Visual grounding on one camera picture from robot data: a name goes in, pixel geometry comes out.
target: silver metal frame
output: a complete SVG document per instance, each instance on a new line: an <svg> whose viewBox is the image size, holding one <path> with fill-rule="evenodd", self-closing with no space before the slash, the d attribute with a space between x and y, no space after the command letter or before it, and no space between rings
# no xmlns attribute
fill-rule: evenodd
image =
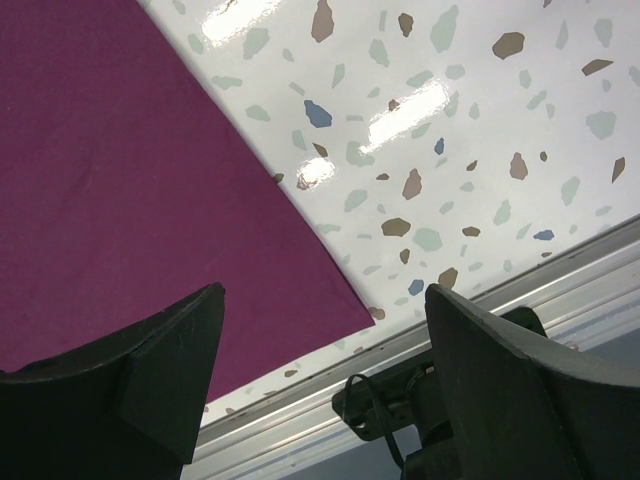
<svg viewBox="0 0 640 480"><path fill-rule="evenodd" d="M640 217L472 299L497 315L536 310L549 337L586 350L640 328ZM347 377L430 347L414 325L318 375L201 429L183 480L279 479L361 441L331 410Z"/></svg>

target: speckled tabletop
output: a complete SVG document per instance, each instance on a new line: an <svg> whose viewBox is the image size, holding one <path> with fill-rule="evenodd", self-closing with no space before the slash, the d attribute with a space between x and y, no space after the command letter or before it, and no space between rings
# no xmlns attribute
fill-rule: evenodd
<svg viewBox="0 0 640 480"><path fill-rule="evenodd" d="M640 212L638 2L142 3L376 321L204 423Z"/></svg>

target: purple fabric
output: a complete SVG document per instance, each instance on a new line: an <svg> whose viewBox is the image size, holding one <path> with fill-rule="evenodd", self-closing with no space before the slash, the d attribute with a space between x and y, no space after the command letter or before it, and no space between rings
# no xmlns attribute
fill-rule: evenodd
<svg viewBox="0 0 640 480"><path fill-rule="evenodd" d="M24 1L0 29L0 368L206 283L209 399L371 325L302 217L133 1Z"/></svg>

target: blue speckle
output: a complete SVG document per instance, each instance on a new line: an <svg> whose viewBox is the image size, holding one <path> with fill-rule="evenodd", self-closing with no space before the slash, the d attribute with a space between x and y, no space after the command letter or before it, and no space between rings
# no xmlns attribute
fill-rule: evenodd
<svg viewBox="0 0 640 480"><path fill-rule="evenodd" d="M311 100L304 101L304 108L311 125L316 128L330 127L333 117L320 105L316 105Z"/></svg>
<svg viewBox="0 0 640 480"><path fill-rule="evenodd" d="M433 147L433 151L438 155L442 155L442 152L444 152L444 138L441 138L436 142L436 146Z"/></svg>
<svg viewBox="0 0 640 480"><path fill-rule="evenodd" d="M424 290L424 280L414 280L409 285L409 293L414 297Z"/></svg>
<svg viewBox="0 0 640 480"><path fill-rule="evenodd" d="M555 235L551 230L542 230L533 236L536 240L551 240L553 237L555 237Z"/></svg>

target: black bracket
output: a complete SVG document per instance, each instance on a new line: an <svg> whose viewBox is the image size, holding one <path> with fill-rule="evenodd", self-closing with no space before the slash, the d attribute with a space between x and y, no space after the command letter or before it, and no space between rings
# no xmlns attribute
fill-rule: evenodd
<svg viewBox="0 0 640 480"><path fill-rule="evenodd" d="M502 317L546 336L540 319L530 308L519 307ZM377 373L370 380L387 409L392 431L414 424L421 430L422 437L448 421L440 385L433 368L431 350ZM336 393L331 401L333 411L343 418L361 440L372 441L383 436L384 432L373 409L371 394L363 382L351 385L349 411L343 412L344 400L344 390Z"/></svg>

